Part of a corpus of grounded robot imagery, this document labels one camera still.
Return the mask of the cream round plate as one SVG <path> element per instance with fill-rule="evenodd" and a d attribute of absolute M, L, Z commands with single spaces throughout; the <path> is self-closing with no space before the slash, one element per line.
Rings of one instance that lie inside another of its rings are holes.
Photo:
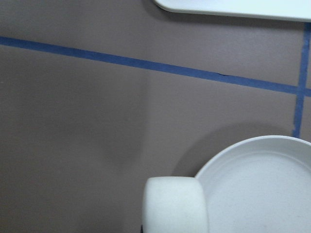
<path fill-rule="evenodd" d="M 236 143 L 196 174 L 212 233 L 308 233 L 311 145 L 289 136 Z"/>

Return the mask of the white bear tray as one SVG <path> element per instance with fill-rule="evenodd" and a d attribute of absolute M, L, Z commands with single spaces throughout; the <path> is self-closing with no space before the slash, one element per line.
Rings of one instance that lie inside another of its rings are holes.
<path fill-rule="evenodd" d="M 311 21 L 309 0 L 155 0 L 154 3 L 174 13 Z"/>

